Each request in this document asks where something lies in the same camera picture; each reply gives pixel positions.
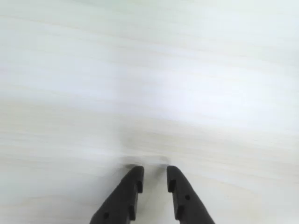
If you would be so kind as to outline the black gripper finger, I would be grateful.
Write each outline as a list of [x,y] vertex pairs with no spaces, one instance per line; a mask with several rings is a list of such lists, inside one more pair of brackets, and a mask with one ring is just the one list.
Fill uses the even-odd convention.
[[92,224],[129,224],[136,220],[138,195],[143,192],[144,167],[135,166],[93,215]]
[[172,193],[175,219],[181,224],[214,224],[206,207],[182,171],[168,166],[167,189]]

